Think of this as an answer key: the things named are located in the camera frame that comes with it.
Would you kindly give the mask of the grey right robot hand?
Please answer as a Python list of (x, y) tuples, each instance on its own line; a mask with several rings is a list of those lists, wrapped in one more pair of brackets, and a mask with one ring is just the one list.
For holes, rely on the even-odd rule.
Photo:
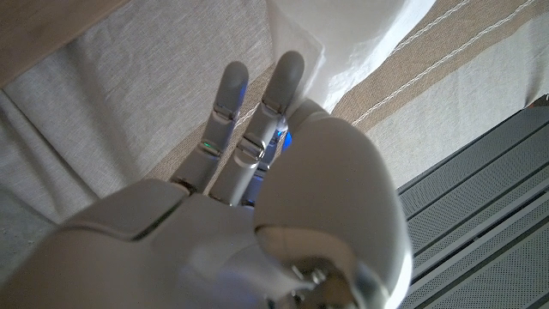
[(278, 61), (226, 163), (248, 82), (226, 67), (202, 140), (168, 180), (70, 217), (1, 288), (4, 308), (396, 308), (413, 273), (407, 220), (375, 145), (293, 97)]

